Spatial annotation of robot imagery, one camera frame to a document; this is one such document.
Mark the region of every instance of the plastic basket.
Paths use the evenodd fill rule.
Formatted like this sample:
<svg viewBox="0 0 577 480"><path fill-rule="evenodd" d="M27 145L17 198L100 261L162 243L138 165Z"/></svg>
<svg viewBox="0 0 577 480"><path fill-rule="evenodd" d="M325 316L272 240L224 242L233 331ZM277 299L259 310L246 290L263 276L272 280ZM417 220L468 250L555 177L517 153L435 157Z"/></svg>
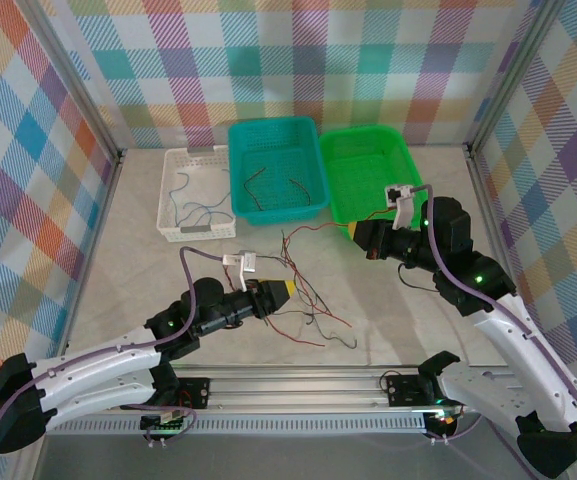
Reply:
<svg viewBox="0 0 577 480"><path fill-rule="evenodd" d="M186 148L166 152L157 211L157 230L166 240L188 242L235 236L228 170L226 146L202 152L188 152ZM221 205L211 210L227 215L211 216L201 206L216 205L224 198Z"/></svg>
<svg viewBox="0 0 577 480"><path fill-rule="evenodd" d="M406 142L396 130L380 126L327 132L320 138L324 167L330 187L332 215L337 223L366 219L384 210L384 188L392 184L421 185ZM419 227L425 192L415 195L411 226ZM372 218L394 219L395 213Z"/></svg>
<svg viewBox="0 0 577 480"><path fill-rule="evenodd" d="M253 225L315 217L330 202L309 117L238 123L228 133L233 210Z"/></svg>

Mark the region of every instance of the teal basket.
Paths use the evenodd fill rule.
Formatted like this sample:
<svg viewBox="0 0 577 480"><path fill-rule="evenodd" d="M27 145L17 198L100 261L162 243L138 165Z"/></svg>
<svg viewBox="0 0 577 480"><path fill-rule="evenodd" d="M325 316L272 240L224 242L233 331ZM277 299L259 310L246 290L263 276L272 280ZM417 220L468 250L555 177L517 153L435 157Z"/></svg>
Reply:
<svg viewBox="0 0 577 480"><path fill-rule="evenodd" d="M334 130L322 135L320 143L332 196L332 216L337 223L358 222L384 210L387 185L423 183L404 138L390 127ZM426 192L415 195L413 228L419 228L421 205L427 198ZM372 218L394 219L395 212Z"/></svg>
<svg viewBox="0 0 577 480"><path fill-rule="evenodd" d="M237 123L228 132L232 210L253 225L314 218L330 203L309 117Z"/></svg>

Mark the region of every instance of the colorful plaid backdrop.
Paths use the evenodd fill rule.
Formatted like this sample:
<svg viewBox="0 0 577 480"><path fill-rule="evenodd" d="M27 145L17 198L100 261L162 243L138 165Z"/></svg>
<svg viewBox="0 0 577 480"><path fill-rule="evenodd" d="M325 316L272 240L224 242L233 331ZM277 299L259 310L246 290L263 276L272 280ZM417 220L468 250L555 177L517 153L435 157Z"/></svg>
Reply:
<svg viewBox="0 0 577 480"><path fill-rule="evenodd" d="M0 0L0 365L54 354L110 172L37 38Z"/></svg>
<svg viewBox="0 0 577 480"><path fill-rule="evenodd" d="M282 115L461 144L540 2L42 3L117 142L149 148L225 143L234 121Z"/></svg>
<svg viewBox="0 0 577 480"><path fill-rule="evenodd" d="M577 0L569 0L483 150L531 314L577 373Z"/></svg>

